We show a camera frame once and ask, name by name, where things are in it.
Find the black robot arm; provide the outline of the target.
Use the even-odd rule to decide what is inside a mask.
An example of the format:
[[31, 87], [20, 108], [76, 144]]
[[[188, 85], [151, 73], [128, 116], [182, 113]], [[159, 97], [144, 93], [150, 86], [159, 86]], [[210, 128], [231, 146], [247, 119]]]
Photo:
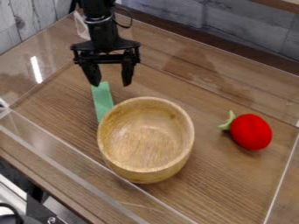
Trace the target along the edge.
[[122, 65], [123, 85], [132, 83], [135, 66], [140, 62], [140, 43], [119, 36], [118, 26], [130, 28], [116, 21], [116, 0], [81, 0], [83, 23], [88, 27], [89, 40], [72, 44], [73, 62], [80, 66], [92, 86], [101, 82], [100, 64]]

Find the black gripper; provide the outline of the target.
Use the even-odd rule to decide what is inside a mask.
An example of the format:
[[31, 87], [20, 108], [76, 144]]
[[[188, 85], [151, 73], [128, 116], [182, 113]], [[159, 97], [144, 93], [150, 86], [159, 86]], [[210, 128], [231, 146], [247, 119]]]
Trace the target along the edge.
[[122, 64], [123, 85], [130, 86], [135, 64], [140, 62], [140, 43], [119, 36], [115, 19], [103, 23], [85, 20], [85, 23], [89, 40], [69, 47], [75, 63], [80, 65], [93, 87], [97, 87], [101, 82], [99, 64]]

